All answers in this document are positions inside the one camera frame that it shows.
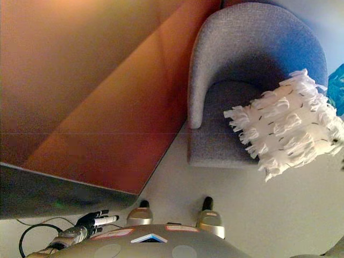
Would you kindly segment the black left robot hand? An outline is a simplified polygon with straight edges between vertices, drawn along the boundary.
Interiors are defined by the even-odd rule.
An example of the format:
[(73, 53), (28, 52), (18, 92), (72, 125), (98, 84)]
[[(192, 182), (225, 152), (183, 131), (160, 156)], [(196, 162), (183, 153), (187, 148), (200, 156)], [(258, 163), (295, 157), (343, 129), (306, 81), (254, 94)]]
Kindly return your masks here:
[(90, 238), (95, 233), (102, 231), (102, 226), (116, 222), (119, 219), (118, 215), (109, 216), (109, 210), (100, 210), (91, 212), (81, 217), (76, 226), (82, 227), (86, 230), (86, 239)]

